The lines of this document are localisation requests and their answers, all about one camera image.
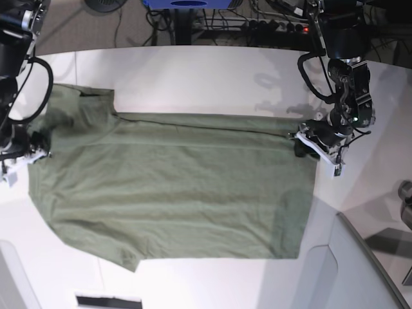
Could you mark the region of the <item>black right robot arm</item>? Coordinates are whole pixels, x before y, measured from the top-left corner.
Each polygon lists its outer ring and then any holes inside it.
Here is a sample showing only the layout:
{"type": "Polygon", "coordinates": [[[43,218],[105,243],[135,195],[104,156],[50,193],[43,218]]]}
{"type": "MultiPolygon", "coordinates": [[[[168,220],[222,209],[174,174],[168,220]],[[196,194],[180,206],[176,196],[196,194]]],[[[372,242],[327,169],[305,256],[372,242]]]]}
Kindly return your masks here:
{"type": "Polygon", "coordinates": [[[1,1],[1,160],[16,159],[43,148],[41,139],[31,137],[26,126],[43,111],[52,92],[53,72],[50,65],[35,56],[49,1],[1,1]],[[17,77],[26,65],[39,64],[48,74],[46,94],[31,116],[22,120],[10,118],[20,91],[17,77]]]}

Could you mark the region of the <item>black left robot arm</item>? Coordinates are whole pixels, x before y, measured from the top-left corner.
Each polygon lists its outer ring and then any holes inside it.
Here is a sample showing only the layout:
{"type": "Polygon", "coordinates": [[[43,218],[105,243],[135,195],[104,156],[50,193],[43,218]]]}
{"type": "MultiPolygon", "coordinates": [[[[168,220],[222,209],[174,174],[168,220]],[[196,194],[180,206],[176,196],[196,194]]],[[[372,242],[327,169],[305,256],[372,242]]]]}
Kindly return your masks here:
{"type": "Polygon", "coordinates": [[[370,70],[364,59],[370,47],[364,1],[308,1],[306,16],[314,50],[299,57],[297,66],[309,90],[331,111],[320,120],[305,120],[293,134],[297,157],[331,156],[341,163],[343,151],[371,132],[375,110],[370,94],[370,70]],[[323,73],[330,95],[310,81],[304,63],[328,57],[323,73]]]}

